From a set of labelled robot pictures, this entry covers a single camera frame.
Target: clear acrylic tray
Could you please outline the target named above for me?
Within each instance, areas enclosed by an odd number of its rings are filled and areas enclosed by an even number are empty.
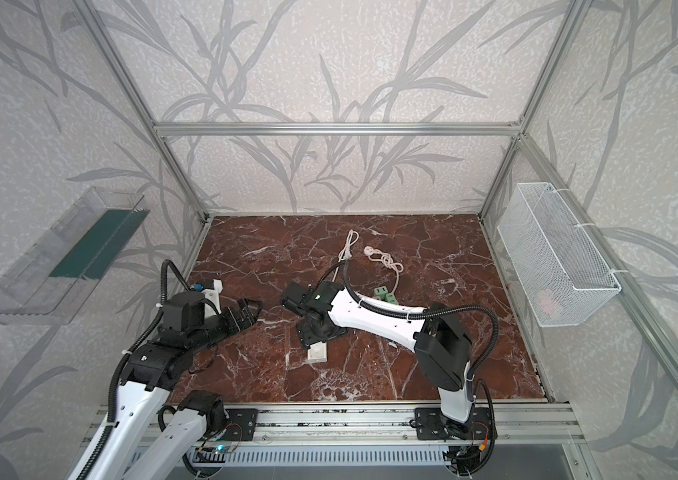
[[[89,188],[0,278],[0,323],[70,323],[148,214],[143,197]]]

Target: white power cord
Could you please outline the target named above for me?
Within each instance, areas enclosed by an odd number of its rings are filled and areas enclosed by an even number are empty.
[[[392,291],[390,292],[394,295],[395,290],[397,290],[397,283],[401,279],[401,273],[403,272],[403,264],[393,260],[392,255],[387,254],[385,252],[382,252],[378,248],[373,248],[372,246],[366,246],[363,249],[363,253],[372,262],[381,262],[382,265],[384,265],[385,267],[392,269],[392,270],[395,270],[395,286],[392,288]],[[373,255],[380,255],[381,257],[380,258],[373,258]]]
[[[343,262],[349,258],[352,258],[352,252],[350,252],[350,248],[361,238],[361,235],[356,232],[355,230],[350,230],[347,232],[347,239],[344,241],[344,248],[341,249],[341,252],[339,252],[339,255],[337,258],[339,259],[340,262]],[[334,270],[334,278],[331,280],[332,282],[335,282],[337,280],[337,274],[339,273],[339,269]]]
[[[339,252],[339,255],[337,255],[337,258],[339,259],[340,262],[343,262],[347,259],[352,258],[352,252],[351,248],[352,246],[361,238],[361,235],[356,232],[355,230],[350,230],[347,232],[347,239],[344,241],[344,248],[341,249],[341,252]],[[392,288],[392,293],[393,295],[395,294],[395,290],[397,290],[397,283],[401,280],[401,273],[403,272],[403,264],[400,262],[396,262],[395,260],[392,259],[392,255],[382,252],[381,250],[377,248],[373,248],[372,246],[366,246],[363,249],[363,253],[368,257],[369,260],[372,262],[381,262],[382,265],[385,267],[395,270],[395,286]],[[374,255],[379,255],[379,258],[373,258]],[[337,279],[337,274],[339,273],[339,269],[334,270],[334,279],[332,282],[335,282]]]

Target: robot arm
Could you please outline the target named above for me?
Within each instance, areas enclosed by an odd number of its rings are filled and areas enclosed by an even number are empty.
[[[359,297],[361,302],[404,314],[445,309],[440,303],[425,309]],[[473,379],[467,379],[472,341],[454,314],[427,320],[390,318],[361,308],[344,285],[327,281],[314,290],[291,283],[281,295],[281,304],[304,317],[297,325],[303,348],[332,340],[344,335],[347,328],[355,328],[411,350],[416,354],[424,376],[440,393],[443,415],[457,423],[467,421],[473,405]]]
[[[68,480],[78,478],[89,462],[94,462],[85,476],[89,480],[163,479],[198,438],[224,431],[228,422],[219,396],[193,391],[161,437],[124,477],[137,444],[181,374],[192,365],[193,356],[254,325],[261,311],[261,303],[251,300],[238,300],[237,309],[220,309],[219,280],[212,288],[198,289],[177,293],[162,305],[157,337],[137,348],[120,373],[115,421],[102,421]],[[112,426],[110,436],[96,452],[107,426]]]

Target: white wire basket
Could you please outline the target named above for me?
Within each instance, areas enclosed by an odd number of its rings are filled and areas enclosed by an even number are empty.
[[[498,230],[540,326],[575,326],[622,286],[552,184],[517,184]]]

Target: leaf pattern wallpaper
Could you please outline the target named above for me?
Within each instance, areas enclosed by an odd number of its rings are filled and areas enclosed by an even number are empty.
[[[678,336],[678,0],[593,5],[531,134]],[[528,311],[496,224],[536,180],[521,157],[488,226],[547,386],[606,478],[678,478],[678,393],[621,305],[562,329]]]
[[[0,276],[92,185],[150,213],[69,325],[0,325],[0,480],[64,475],[201,227],[71,9],[0,0]]]
[[[97,0],[161,121],[514,121],[568,0]],[[172,138],[213,211],[475,212],[507,138]]]

